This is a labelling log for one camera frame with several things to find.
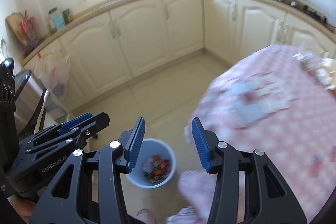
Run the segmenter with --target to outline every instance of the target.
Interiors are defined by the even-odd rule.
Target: cabinet handle
[[[166,20],[168,20],[169,19],[169,11],[168,11],[168,8],[167,8],[167,4],[164,5],[164,9],[165,9]]]
[[[117,24],[117,21],[116,20],[113,20],[113,23],[114,23],[114,26],[115,26],[115,28],[117,29],[117,32],[118,32],[118,37],[121,37],[121,31],[120,31],[120,28],[119,28],[119,26],[118,26],[118,24]]]
[[[284,32],[283,32],[283,40],[282,40],[282,43],[283,43],[283,44],[286,44],[286,42],[287,42],[287,34],[288,34],[288,30],[289,30],[289,25],[287,24],[287,25],[285,26],[285,30],[284,30]]]
[[[276,38],[276,40],[275,40],[277,43],[279,43],[279,42],[280,42],[280,38],[281,38],[281,31],[282,31],[283,24],[284,24],[284,22],[283,22],[283,21],[281,21],[281,22],[278,24],[277,38]]]
[[[113,30],[112,23],[111,23],[111,22],[109,22],[109,23],[108,23],[108,26],[109,26],[110,33],[111,33],[111,35],[112,35],[113,39],[115,39],[117,36],[116,36],[116,34],[115,34],[114,30]]]
[[[237,6],[236,4],[232,5],[232,21],[236,21],[237,19]]]

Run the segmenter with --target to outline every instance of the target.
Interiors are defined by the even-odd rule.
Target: plastic bag
[[[69,56],[63,52],[55,51],[38,59],[34,75],[38,77],[43,85],[51,90],[57,97],[62,99],[67,92],[70,75]]]

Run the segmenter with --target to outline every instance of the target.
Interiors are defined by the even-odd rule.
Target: baseboard
[[[214,57],[219,63],[222,63],[225,67],[227,67],[228,69],[231,68],[233,66],[233,64],[225,61],[219,54],[217,54],[216,52],[213,52],[207,48],[204,48],[204,52],[208,55],[211,55],[212,57]]]
[[[110,96],[112,96],[112,95],[114,95],[114,94],[116,94],[116,93],[118,93],[118,92],[120,92],[124,89],[127,89],[127,88],[131,87],[132,85],[135,85],[135,84],[139,83],[140,81],[142,81],[142,80],[144,80],[148,77],[151,77],[151,76],[153,76],[157,73],[160,73],[163,70],[169,69],[169,68],[171,68],[171,67],[173,67],[173,66],[175,66],[175,65],[177,65],[177,64],[179,64],[183,61],[186,61],[186,60],[188,60],[190,58],[193,58],[197,55],[200,55],[202,53],[204,53],[204,49],[201,48],[197,51],[191,52],[191,53],[189,53],[185,56],[179,57],[179,58],[177,58],[175,60],[172,60],[172,61],[170,61],[166,64],[163,64],[163,65],[161,65],[161,66],[159,66],[155,69],[152,69],[152,70],[150,70],[150,71],[148,71],[148,72],[146,72],[142,75],[139,75],[139,76],[137,76],[137,77],[135,77],[135,78],[119,85],[119,86],[116,86],[115,88],[113,88],[111,90],[108,90],[107,92],[93,98],[92,100],[88,101],[87,103],[77,107],[76,109],[74,109],[72,111],[72,113],[75,116],[81,115],[88,107],[90,107],[92,105],[95,105],[95,104],[105,100],[106,98],[108,98],[108,97],[110,97]]]

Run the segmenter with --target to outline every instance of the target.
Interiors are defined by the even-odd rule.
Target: black gripper frame
[[[131,171],[128,156],[141,125],[144,133],[144,119],[139,117],[132,130],[121,134],[117,147],[111,142],[98,151],[74,151],[45,189],[29,223],[129,224],[120,174]],[[142,139],[143,135],[137,143],[141,145]],[[98,203],[92,200],[94,170],[98,171]]]
[[[214,132],[194,119],[209,148],[210,174],[218,174],[208,224],[235,224],[238,212],[239,171],[245,172],[245,220],[242,224],[307,224],[291,188],[263,151],[218,146]]]
[[[51,181],[73,150],[84,148],[86,140],[109,123],[104,112],[95,116],[87,113],[25,138],[13,165],[5,172],[9,183],[20,196],[33,196]]]

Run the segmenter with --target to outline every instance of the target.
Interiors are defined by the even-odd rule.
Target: trash can
[[[148,178],[145,177],[142,164],[144,161],[155,155],[159,155],[163,160],[170,160],[171,170],[168,177],[164,180],[160,180],[157,183],[150,183]],[[132,172],[126,175],[126,178],[135,186],[144,189],[154,189],[161,187],[162,185],[166,184],[171,178],[174,176],[176,170],[176,158],[174,151],[167,145],[165,142],[157,140],[157,139],[144,139],[142,141],[142,145],[140,148],[138,160],[136,162],[135,167],[133,168]]]

